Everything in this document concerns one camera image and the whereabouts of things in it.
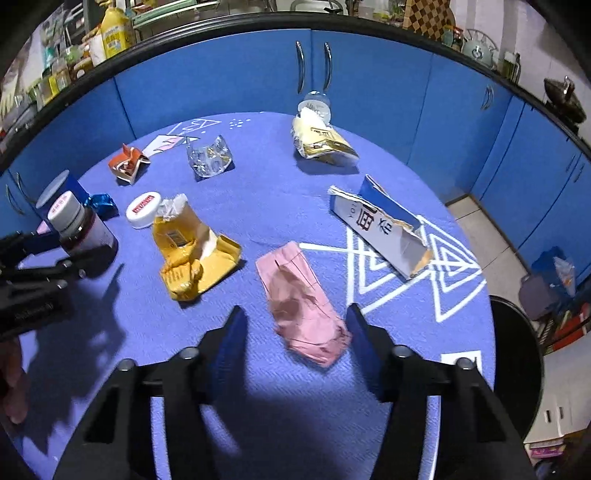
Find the person's left hand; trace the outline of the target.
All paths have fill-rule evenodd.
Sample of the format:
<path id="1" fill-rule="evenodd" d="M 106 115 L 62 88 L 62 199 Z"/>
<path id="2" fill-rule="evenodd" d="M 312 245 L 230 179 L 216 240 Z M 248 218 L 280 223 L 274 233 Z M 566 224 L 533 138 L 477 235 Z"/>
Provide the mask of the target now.
<path id="1" fill-rule="evenodd" d="M 1 379 L 7 392 L 1 395 L 1 410 L 16 425 L 22 424 L 28 413 L 29 382 L 22 366 L 22 347 L 18 337 L 1 343 Z"/>

